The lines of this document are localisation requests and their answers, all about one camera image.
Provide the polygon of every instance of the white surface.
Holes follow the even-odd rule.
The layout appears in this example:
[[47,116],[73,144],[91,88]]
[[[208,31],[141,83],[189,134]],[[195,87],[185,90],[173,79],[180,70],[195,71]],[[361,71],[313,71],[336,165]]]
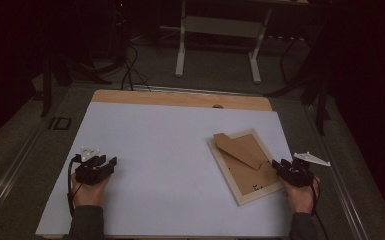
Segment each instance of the white surface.
[[36,234],[69,232],[67,167],[90,146],[118,157],[105,195],[108,236],[286,236],[282,192],[238,207],[207,145],[215,133],[250,128],[274,158],[291,159],[275,112],[92,102]]

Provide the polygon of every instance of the sleeve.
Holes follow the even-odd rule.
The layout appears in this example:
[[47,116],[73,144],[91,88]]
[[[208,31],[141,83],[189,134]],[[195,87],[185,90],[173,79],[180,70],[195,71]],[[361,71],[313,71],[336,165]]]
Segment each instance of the sleeve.
[[104,240],[104,214],[98,206],[76,207],[70,233],[64,240]]
[[291,231],[289,238],[292,240],[317,240],[317,229],[308,213],[294,213],[292,215]]

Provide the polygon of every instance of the gray floor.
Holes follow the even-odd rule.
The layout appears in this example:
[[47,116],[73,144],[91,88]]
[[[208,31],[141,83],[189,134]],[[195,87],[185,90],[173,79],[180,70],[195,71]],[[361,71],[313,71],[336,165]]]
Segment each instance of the gray floor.
[[[193,41],[188,42],[184,76],[176,78],[177,49],[173,42],[178,38],[175,34],[173,37],[164,39],[160,45],[133,44],[138,50],[135,68],[146,75],[152,91],[261,95],[285,86],[278,66],[279,56],[287,45],[282,40],[264,42],[258,57],[264,80],[255,85],[245,48],[226,49],[213,44],[204,49]],[[297,70],[307,50],[304,43],[299,43],[288,56],[285,64],[289,76]],[[134,51],[129,50],[129,59],[133,57]],[[100,88],[119,89],[124,72],[125,69],[104,77],[114,82],[111,86],[92,84],[73,73],[76,80],[71,87],[54,84],[54,107],[47,118],[39,117],[41,103],[32,100],[0,130],[0,179],[11,164],[25,159],[19,165],[19,174],[12,176],[13,184],[4,191],[5,201],[0,202],[0,239],[42,239],[34,234],[37,224],[93,92]],[[133,82],[141,80],[133,74]],[[139,84],[134,88],[147,90]],[[385,239],[385,203],[334,99],[328,99],[331,120],[325,121],[326,136],[321,137],[313,124],[313,106],[302,106],[299,101],[301,91],[270,101],[279,113],[291,153],[308,150],[333,163],[332,168],[312,167],[322,179],[318,211],[330,239]],[[70,129],[47,130],[54,116],[72,118]],[[320,228],[319,234],[324,239]]]

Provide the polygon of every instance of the wooden picture frame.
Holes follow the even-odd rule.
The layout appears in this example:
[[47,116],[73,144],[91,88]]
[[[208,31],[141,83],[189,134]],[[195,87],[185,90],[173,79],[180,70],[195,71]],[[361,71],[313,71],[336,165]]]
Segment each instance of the wooden picture frame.
[[254,129],[231,134],[229,137],[249,153],[264,159],[261,167],[255,170],[217,147],[215,139],[208,141],[211,152],[239,206],[283,188],[276,170],[271,166],[273,156]]

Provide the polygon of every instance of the table leg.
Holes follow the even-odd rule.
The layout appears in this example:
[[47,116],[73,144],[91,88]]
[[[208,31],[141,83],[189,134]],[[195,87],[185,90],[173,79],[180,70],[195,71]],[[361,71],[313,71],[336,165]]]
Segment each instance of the table leg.
[[183,76],[183,65],[185,64],[185,21],[186,21],[186,0],[182,1],[182,18],[180,20],[180,46],[177,55],[176,77]]
[[260,46],[261,46],[261,43],[263,42],[264,34],[266,32],[267,24],[269,23],[271,13],[272,13],[272,9],[271,8],[267,9],[264,22],[261,24],[261,28],[257,36],[257,43],[255,44],[255,48],[252,52],[249,53],[249,63],[251,65],[252,79],[256,84],[261,83],[260,72],[258,70],[258,64],[257,64],[257,55],[258,55],[258,52],[260,51]]

